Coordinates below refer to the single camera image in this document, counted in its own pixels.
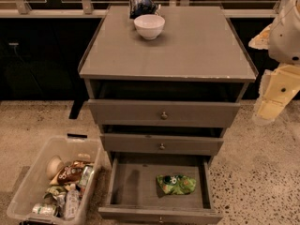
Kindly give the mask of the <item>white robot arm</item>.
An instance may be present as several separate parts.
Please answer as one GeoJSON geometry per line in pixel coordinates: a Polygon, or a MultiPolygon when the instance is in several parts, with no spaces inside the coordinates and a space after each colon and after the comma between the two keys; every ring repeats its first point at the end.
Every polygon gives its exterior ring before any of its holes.
{"type": "Polygon", "coordinates": [[[260,126],[273,123],[300,91],[300,0],[290,0],[271,24],[248,46],[267,50],[279,62],[262,75],[253,121],[260,126]]]}

